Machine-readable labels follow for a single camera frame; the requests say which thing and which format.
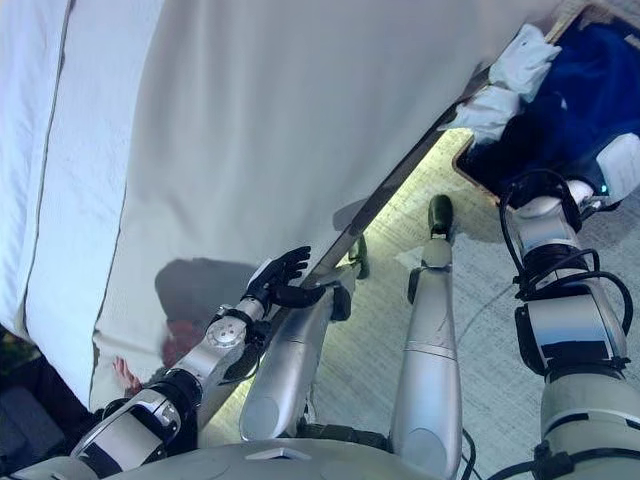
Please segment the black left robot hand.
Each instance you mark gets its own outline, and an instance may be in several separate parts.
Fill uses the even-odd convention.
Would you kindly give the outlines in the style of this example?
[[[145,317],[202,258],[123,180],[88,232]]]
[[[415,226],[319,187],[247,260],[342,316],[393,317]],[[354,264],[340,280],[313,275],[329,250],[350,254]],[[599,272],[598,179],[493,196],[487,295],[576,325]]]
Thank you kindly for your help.
[[[249,281],[243,299],[257,300],[265,312],[273,305],[302,309],[316,304],[325,294],[323,285],[303,288],[292,284],[302,277],[310,258],[311,247],[302,246],[268,260]]]

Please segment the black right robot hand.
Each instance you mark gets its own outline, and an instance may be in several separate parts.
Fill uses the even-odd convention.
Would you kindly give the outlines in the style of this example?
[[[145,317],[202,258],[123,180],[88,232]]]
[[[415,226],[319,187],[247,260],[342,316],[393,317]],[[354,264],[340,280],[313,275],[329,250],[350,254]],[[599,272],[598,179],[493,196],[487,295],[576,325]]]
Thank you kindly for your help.
[[[613,209],[639,186],[639,136],[615,137],[595,156],[601,181],[570,180],[569,190],[581,208]]]

